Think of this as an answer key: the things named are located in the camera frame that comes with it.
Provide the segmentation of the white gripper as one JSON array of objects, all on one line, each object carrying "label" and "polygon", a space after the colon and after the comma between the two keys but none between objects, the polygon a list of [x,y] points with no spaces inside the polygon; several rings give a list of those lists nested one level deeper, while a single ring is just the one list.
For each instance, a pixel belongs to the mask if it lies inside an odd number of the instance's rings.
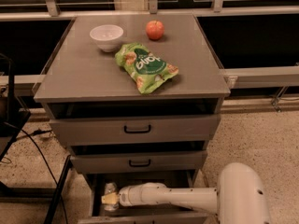
[{"label": "white gripper", "polygon": [[127,186],[120,189],[119,194],[112,192],[101,197],[103,204],[117,204],[120,202],[122,206],[137,206],[142,202],[142,185]]}]

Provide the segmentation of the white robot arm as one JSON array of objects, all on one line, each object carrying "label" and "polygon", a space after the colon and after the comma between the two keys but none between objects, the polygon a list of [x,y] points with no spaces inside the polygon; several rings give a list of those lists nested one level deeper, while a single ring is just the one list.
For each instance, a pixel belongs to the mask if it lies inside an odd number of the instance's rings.
[{"label": "white robot arm", "polygon": [[145,183],[113,190],[101,197],[103,204],[126,207],[173,204],[218,216],[220,224],[271,224],[263,182],[246,164],[227,164],[215,188],[169,188]]}]

